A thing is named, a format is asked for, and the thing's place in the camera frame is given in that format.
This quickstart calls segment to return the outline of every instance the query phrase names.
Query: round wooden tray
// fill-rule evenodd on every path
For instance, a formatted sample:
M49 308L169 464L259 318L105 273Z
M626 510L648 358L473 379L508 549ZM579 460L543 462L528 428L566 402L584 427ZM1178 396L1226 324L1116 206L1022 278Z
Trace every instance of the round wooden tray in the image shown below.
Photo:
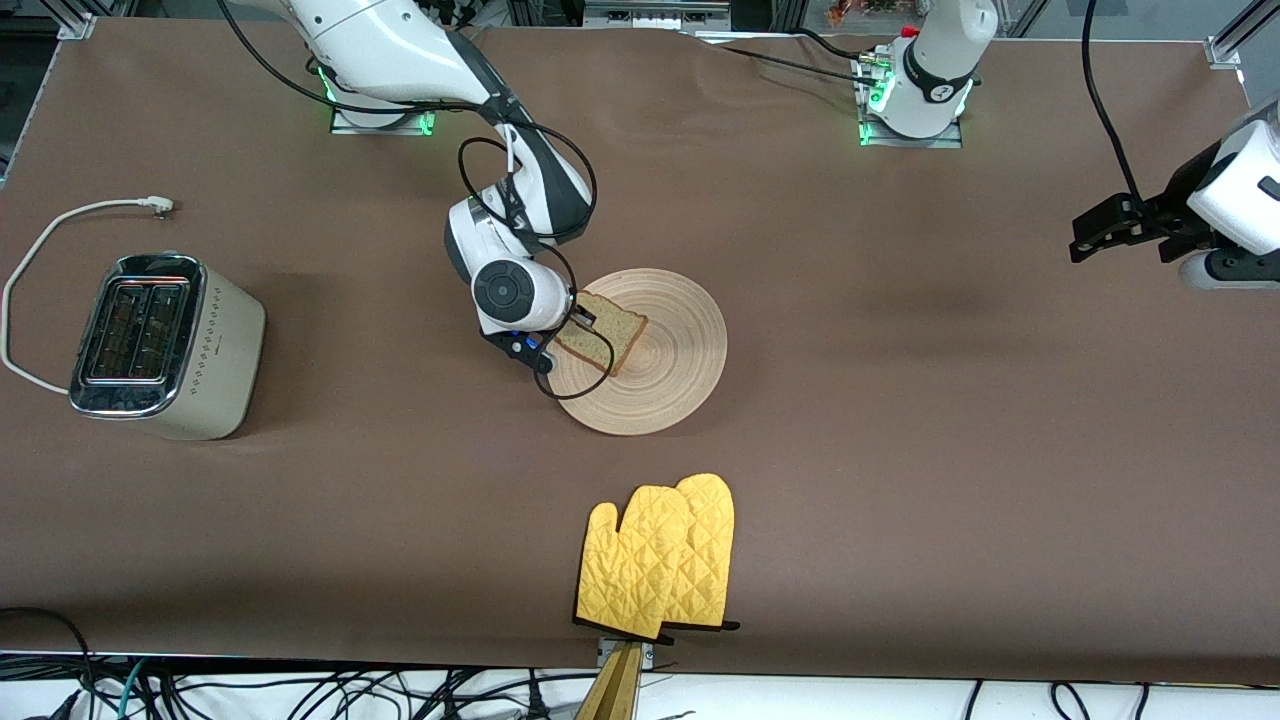
M561 401L584 425L613 436L643 436L687 418L710 396L724 369L728 332L716 300L668 270L631 269L588 290L649 318L617 377L590 395ZM600 370L564 351L547 375L557 395L590 387Z

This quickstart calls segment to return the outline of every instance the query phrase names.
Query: oven mitt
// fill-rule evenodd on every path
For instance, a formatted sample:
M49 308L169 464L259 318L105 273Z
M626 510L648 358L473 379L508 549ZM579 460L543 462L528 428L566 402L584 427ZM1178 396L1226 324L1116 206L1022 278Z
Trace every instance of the oven mitt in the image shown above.
M667 623L718 630L724 625L724 603L728 600L733 496L724 480L710 473L680 480L676 492L689 503L692 524L689 525L667 605Z
M689 501L673 488L636 488L621 527L612 502L596 505L582 543L575 621L658 639L691 524Z

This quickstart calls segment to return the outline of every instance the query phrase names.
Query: table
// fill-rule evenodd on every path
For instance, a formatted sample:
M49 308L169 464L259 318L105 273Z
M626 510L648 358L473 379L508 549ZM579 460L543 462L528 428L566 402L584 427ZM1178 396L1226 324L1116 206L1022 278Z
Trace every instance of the table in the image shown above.
M302 77L288 27L248 32ZM0 264L82 202L183 208L59 231L15 293L17 357L68 374L101 273L165 249L261 300L266 345L215 443L0 375L3 603L56 607L100 650L582 665L590 507L716 471L742 629L681 634L659 657L680 670L1275 679L1276 300L1187 290L1155 247L1068 261L1071 218L1121 187L1078 45L993 44L964 150L905 151L858 145L840 81L677 33L479 44L599 173L579 277L667 268L718 300L708 402L604 437L476 337L440 236L477 118L334 137L224 26L102 20L56 60ZM1100 44L1094 64L1148 193L1244 108L1196 44ZM477 181L500 161L477 154Z

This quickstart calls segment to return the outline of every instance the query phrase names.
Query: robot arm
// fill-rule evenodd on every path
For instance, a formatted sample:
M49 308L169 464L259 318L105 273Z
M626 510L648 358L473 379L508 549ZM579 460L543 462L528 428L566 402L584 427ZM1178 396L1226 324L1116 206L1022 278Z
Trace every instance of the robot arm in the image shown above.
M1179 168L1135 208L1129 193L1075 219L1071 261L1160 240L1160 259L1189 254L1179 274L1199 288L1280 290L1280 94Z
M509 350L508 333L559 327L572 299L561 275L531 258L582 233L591 191L493 65L413 0L236 1L288 19L348 91L390 102L462 100L498 131L520 169L454 205L444 242L471 286L481 332L495 345L502 333L508 355L534 360Z
M991 0L937 0L916 37L877 47L890 58L890 76L868 109L905 137L947 129L964 111L973 72L998 24Z

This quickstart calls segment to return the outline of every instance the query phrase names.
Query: cable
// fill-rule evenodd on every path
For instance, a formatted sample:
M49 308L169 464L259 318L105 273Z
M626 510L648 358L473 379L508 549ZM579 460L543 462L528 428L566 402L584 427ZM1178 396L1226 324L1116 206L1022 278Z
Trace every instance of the cable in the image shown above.
M1151 696L1151 683L1139 683L1142 694L1138 696L1138 708L1133 711L1133 720L1142 720L1142 714L1147 711L1147 698Z
M5 307L8 306L9 306L9 299L6 291ZM8 316L8 310L5 311L5 316ZM5 340L8 341L8 333L5 334ZM84 641L84 634L79 632L79 628L76 626L76 623L72 623L61 612L55 612L45 607L31 607L31 606L0 607L0 616L3 615L38 615L41 618L49 618L50 620L56 620L64 628L72 632L72 635L76 637L76 644L78 644L81 648L81 659L84 662L84 678L81 679L81 685L83 687L87 684L87 689L90 691L88 717L91 719L97 717L97 715L95 715L96 711L95 702L97 700L97 693L93 689L93 685L96 685L97 683L93 680L93 662L90 660L92 652L88 650L88 642Z
M538 687L538 673L529 669L529 712L526 720L550 720L552 711L543 701L543 691Z
M539 678L538 682L539 683L557 683L557 682L561 682L561 680L588 680L588 679L595 679L596 676L598 676L596 673L568 673L568 674L564 674L564 675L550 675L548 678ZM527 684L529 684L529 680L516 680L515 683L507 683L506 685L498 685L497 688L488 689L488 691L485 691L485 692L483 692L483 693L480 693L477 696L474 696L471 700L460 703L458 708L456 711L453 711L453 712L445 712L444 715L440 716L439 720L457 720L458 719L458 714L462 712L463 710L466 710L466 707L468 705L471 705L472 702L483 702L485 700L490 700L490 698L498 696L499 693L504 693L504 692L507 692L509 689L520 688L520 687L524 687L524 685L527 685Z
M1120 136L1116 133L1115 126L1111 124L1111 117L1107 115L1107 109L1102 105L1098 88L1093 83L1093 59L1089 55L1089 46L1093 44L1093 14L1097 9L1098 0L1089 0L1089 4L1084 8L1084 33L1080 38L1080 64L1084 69L1084 87L1089 91L1089 100L1093 101L1093 109L1098 114L1098 120L1102 122L1102 129L1106 131L1107 138L1111 141L1111 150L1115 151L1116 161L1120 163L1120 173L1129 187L1129 195L1140 205L1143 202L1142 193L1138 192L1138 182L1134 179L1133 169L1129 167L1129 158L1125 156Z
M849 73L837 73L835 70L824 70L822 68L815 68L813 65L805 65L803 63L792 63L791 60L783 60L782 58L774 58L772 55L762 55L759 53L751 53L750 50L740 50L737 47L727 47L724 45L721 45L721 47L723 47L724 50L728 50L730 53L737 53L739 55L746 55L748 58L756 58L759 60L768 60L769 63L777 63L780 65L786 65L788 68L796 68L796 69L810 72L810 73L818 73L820 76L836 77L836 78L840 78L840 79L844 79L844 81L849 81L849 82L852 82L852 83L876 85L876 81L872 79L872 78L869 78L869 77L858 77L858 76L851 76Z
M964 720L973 720L973 706L978 703L978 691L982 689L982 678L973 682L973 691L969 692L969 702L964 706Z
M458 174L462 176L462 184L467 188L467 192L476 201L476 205L479 205L480 209L483 209L490 218L493 218L494 220L502 223L503 225L507 227L507 229L509 229L511 232L517 233L517 234L529 234L529 236L536 237L538 240L561 240L563 237L570 237L570 236L573 236L573 234L577 234L579 232L581 232L584 228L586 228L586 224L589 222L591 222L591 215L595 214L595 204L596 204L596 201L599 200L599 196L600 196L599 195L599 188L598 188L596 182L595 182L595 167L593 167L591 165L591 160L589 160L586 158L586 152L582 152L582 149L579 147L577 143L575 143L572 140L570 140L568 137L566 137L563 133L557 132L557 131L554 131L554 129L552 129L552 128L549 128L549 127L547 127L544 124L539 124L539 123L535 123L532 120L516 120L516 119L508 119L508 120L503 120L503 122L506 124L512 126L512 127L525 128L525 129L532 129L532 131L540 132L543 135L549 135L549 136L554 137L556 140L563 142L564 146L568 147L573 152L573 155L577 156L577 159L582 163L582 167L586 169L588 183L590 184L590 188L591 188L591 201L588 202L586 211L582 214L581 219L579 219L576 223L573 223L568 228L562 229L559 232L540 233L540 232L534 232L531 229L525 229L525 228L516 227L516 222L515 220L512 220L512 219L507 218L506 215L498 213L497 210L494 210L493 208L490 208L488 204L485 204L485 201L484 201L483 197L480 197L480 192L475 188L475 184L471 183L471 177L467 174L467 164L466 164L466 159L465 159L465 155L463 155L463 152L467 149L467 146L474 145L476 142L483 142L485 145L492 145L494 147L500 147L502 150L506 150L507 146L503 145L503 143L500 143L500 142L498 142L498 141L495 141L495 140L490 140L488 137L472 137L472 138L467 138L467 140L462 141L462 145L458 146Z
M215 0L215 1L218 3L218 9L221 10L223 13L223 18L227 20L227 24L230 26L232 32L236 33L236 38L239 40L241 45L244 46L244 50L248 50L248 54L252 55L255 60L257 60L257 64L262 65L262 69L270 73L271 77L274 77L275 79L283 82L294 92L305 95L306 97L310 97L311 100L315 100L321 105L328 105L334 110L347 110L348 113L366 113L370 115L402 115L404 113L431 113L436 110L477 110L480 108L474 102L439 102L439 101L406 104L402 105L401 108L361 108L360 105L348 105L346 102L337 102L334 100L329 100L324 95L312 92L302 87L301 85L293 82L292 79L285 77L280 70L275 69L275 67L273 67L271 63L266 61L266 58L264 58L262 54L259 53L256 47L253 47L253 44L248 41L248 37L244 37L244 31L241 29L239 23L236 22L236 18L232 15L230 8L227 6L227 0Z
M1075 688L1071 687L1071 683L1053 683L1048 687L1048 698L1050 701L1053 702L1053 710L1057 711L1057 716L1061 717L1062 720L1075 720L1074 717L1068 715L1066 711L1062 710L1062 706L1057 702L1059 688L1066 688L1066 692L1071 693L1071 697L1075 698L1075 706L1080 708L1080 715L1084 717L1084 720L1091 720L1089 708L1084 707L1084 701L1080 700L1080 693L1075 692Z
M91 202L88 205L83 205L74 210L69 210L54 218L54 222L49 223L49 227L45 228L45 232L40 233L40 237L36 238L36 242L31 243L31 250L27 251L27 255L23 256L22 261L19 261L18 266L13 270L13 274L9 275L9 282L4 284L4 296L3 300L0 300L3 301L4 305L3 307L0 307L0 360L4 360L4 364L10 370L47 391L67 395L67 388L42 380L36 375L28 373L27 370L23 370L22 368L18 366L17 363L13 361L13 357L9 356L9 306L13 297L13 286L15 286L18 283L18 278L20 278L22 274L27 272L27 266L31 265L31 261L36 258L36 254L40 252L40 249L45 245L45 241L49 240L49 236L52 234L55 229L58 229L58 225L74 218L76 215L83 215L84 213L102 210L105 208L120 208L131 205L141 205L143 208L151 208L156 213L168 213L169 210L173 210L172 200L156 195L152 195L150 197L133 197L127 200L102 200L101 202Z
M1106 106L1102 105L1102 96L1098 95L1098 87L1093 82L1093 58L1089 54L1089 49L1093 45L1093 15L1097 8L1098 0L1089 0L1089 4L1084 8L1084 31L1080 36L1080 65L1084 70L1084 87L1089 91L1093 110L1098 114L1098 120L1102 123L1102 129L1107 133L1107 140L1111 141L1111 150L1115 152L1116 163L1120 165L1120 174L1124 176L1125 187L1129 188L1129 195L1133 197L1134 209L1138 211L1140 219L1166 236L1194 236L1196 233L1193 232L1167 228L1155 217L1155 213L1152 213L1147 201L1142 197L1142 192L1138 191L1138 181L1134 179L1133 168L1129 167L1129 158L1125 155L1124 145L1120 142L1120 135L1116 132L1115 126L1111 124L1111 117L1107 114Z
M822 49L826 50L827 53L831 53L832 55L835 55L837 58L844 58L846 60L856 60L858 56L861 55L861 53L850 53L847 50L841 50L840 47L836 47L831 42L827 42L826 37L818 35L817 32L814 32L814 31L812 31L812 29L809 29L806 27L791 28L791 29L787 31L787 35L803 35L803 36L813 40L818 45L822 45Z
M124 720L127 715L125 708L129 705L129 692L133 691L133 683L138 679L138 673L142 670L142 664L147 659L143 657L133 664L133 670L129 670L129 676L124 679L124 689L120 691L120 706L115 710L115 720Z
M367 685L365 685L364 688L360 688L358 691L356 691L353 693L349 693L349 694L347 693L346 689L343 689L343 692L342 692L343 693L343 700L342 700L342 702L338 703L338 710L334 711L333 720L338 720L338 716L342 715L344 711L347 714L349 714L352 703L355 703L357 700L360 700L360 696L362 696L362 694L371 694L371 696L379 697L378 693L374 692L374 688L381 685L383 683L385 683L387 680L392 679L397 674L398 674L398 670L393 670L390 673L387 673L381 678L378 678L376 680L370 680ZM396 711L397 711L397 714L399 714L399 705L396 706Z
M440 707L442 703L452 703L454 700L453 692L480 673L481 671L475 667L451 669L448 674L445 674L444 682L435 688L435 692L433 692L430 697L422 701L422 705L416 712L413 712L410 720L425 720L426 716L434 712L436 707Z
M550 245L547 246L547 250L549 250L552 255L559 258L561 264L564 265L564 272L568 273L570 301L573 302L573 304L576 304L577 302L577 290L579 288L577 288L577 277L573 274L573 266L568 264L568 259L566 259L564 254L561 252L559 250L552 247ZM577 327L580 327L584 331L586 331L586 332L594 334L595 337L600 338L600 342L603 342L604 346L609 350L609 363L604 366L604 373L602 373L600 378L596 379L586 389L579 391L579 392L575 392L575 393L571 393L571 395L556 395L556 391L553 391L552 388L544 386L543 384L543 375L538 372L538 360L543 355L547 354L547 348L550 347L552 341L556 340L556 336L558 336L562 329L564 329L564 325L568 324L568 322L570 322L570 319L572 316L573 316L573 310L570 309L570 311L564 314L564 318L561 319L559 324L556 325L556 329L553 329L552 332L549 332L548 334L545 334L543 337L543 341L539 342L538 347L534 350L534 361L532 361L532 366L534 366L534 384L538 386L538 389L541 391L543 395L545 395L547 397L549 397L552 400L577 400L580 397L585 397L586 395L594 392L598 387L600 387L602 384L604 384L604 380L609 379L609 373L613 372L613 363L617 360L617 356L614 354L616 351L613 350L613 343L609 342L609 338L607 338L603 334L598 333L595 331L595 328L593 328L590 325L584 325L584 324L579 323Z

